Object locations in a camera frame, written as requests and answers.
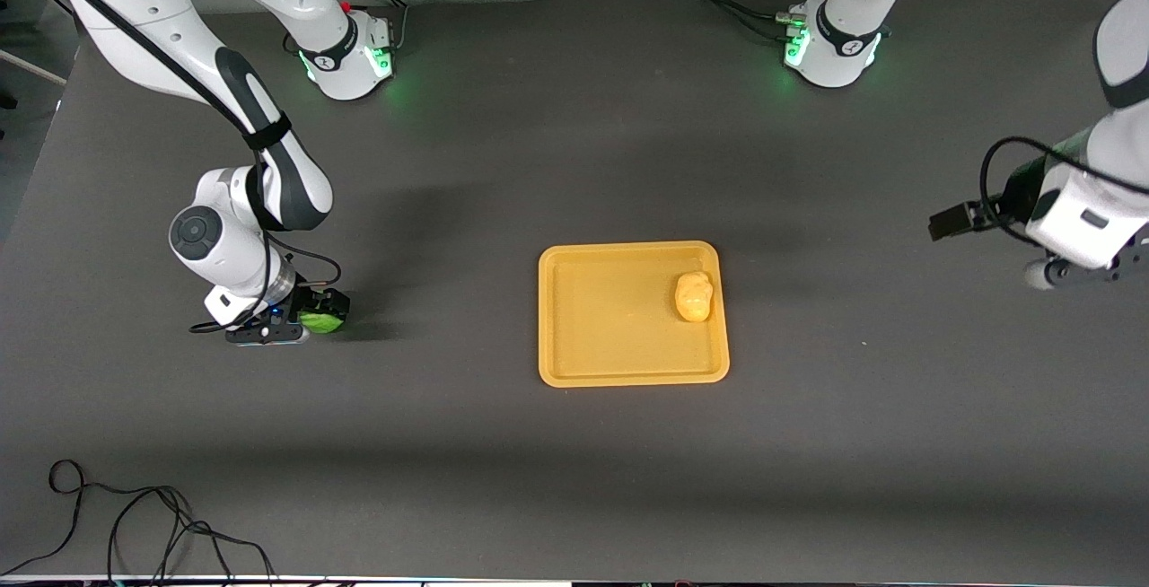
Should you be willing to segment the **dark grey table mat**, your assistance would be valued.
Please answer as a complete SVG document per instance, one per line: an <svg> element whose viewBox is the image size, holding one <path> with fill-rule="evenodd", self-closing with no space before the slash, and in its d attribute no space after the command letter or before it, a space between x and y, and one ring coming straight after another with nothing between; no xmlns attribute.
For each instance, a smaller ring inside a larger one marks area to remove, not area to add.
<svg viewBox="0 0 1149 587"><path fill-rule="evenodd" d="M350 320L267 348L188 333L167 244L250 155L84 43L0 248L0 571L65 536L77 459L283 574L1149 584L1149 275L1039 292L1008 235L926 227L994 141L1103 116L1115 1L899 0L842 91L699 1L427 5L354 103L214 17L334 187L287 239ZM663 240L722 256L728 374L542 383L541 253Z"/></svg>

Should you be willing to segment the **green apple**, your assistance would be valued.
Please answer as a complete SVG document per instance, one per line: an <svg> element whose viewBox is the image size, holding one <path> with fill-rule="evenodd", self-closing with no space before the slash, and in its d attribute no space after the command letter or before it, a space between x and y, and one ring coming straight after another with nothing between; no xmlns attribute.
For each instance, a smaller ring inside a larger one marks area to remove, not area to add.
<svg viewBox="0 0 1149 587"><path fill-rule="evenodd" d="M313 334L329 334L341 329L348 317L348 309L344 308L309 308L298 312L300 325L308 329Z"/></svg>

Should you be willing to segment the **yellow potato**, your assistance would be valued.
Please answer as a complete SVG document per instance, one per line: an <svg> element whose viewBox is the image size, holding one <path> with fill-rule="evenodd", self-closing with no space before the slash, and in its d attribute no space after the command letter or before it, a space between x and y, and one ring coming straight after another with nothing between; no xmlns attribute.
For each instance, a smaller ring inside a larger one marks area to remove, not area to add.
<svg viewBox="0 0 1149 587"><path fill-rule="evenodd" d="M693 271L677 277L674 309L683 320L701 324L714 312L714 281L705 271Z"/></svg>

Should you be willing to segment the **yellow plastic tray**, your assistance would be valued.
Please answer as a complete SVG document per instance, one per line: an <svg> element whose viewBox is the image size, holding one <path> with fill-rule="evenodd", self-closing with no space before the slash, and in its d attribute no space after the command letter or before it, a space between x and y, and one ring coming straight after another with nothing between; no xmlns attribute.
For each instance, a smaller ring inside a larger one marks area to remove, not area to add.
<svg viewBox="0 0 1149 587"><path fill-rule="evenodd" d="M705 271L714 312L676 312L677 277ZM705 241L554 246L538 261L538 369L554 388L718 383L731 366L718 252Z"/></svg>

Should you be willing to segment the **pale thin rod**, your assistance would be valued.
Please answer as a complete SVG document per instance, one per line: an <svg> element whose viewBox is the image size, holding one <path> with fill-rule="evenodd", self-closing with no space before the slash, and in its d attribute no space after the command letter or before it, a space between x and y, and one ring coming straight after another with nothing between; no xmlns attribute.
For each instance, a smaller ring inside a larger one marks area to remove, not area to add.
<svg viewBox="0 0 1149 587"><path fill-rule="evenodd" d="M65 77L57 74L53 74L49 71L49 69L36 65L32 62L29 62L29 60L11 54L11 52L9 51L3 51L3 48L0 48L0 62L3 62L9 65L15 65L20 68L22 71L25 71L28 74L33 74L47 83L60 85L60 87L65 87L65 85L68 84Z"/></svg>

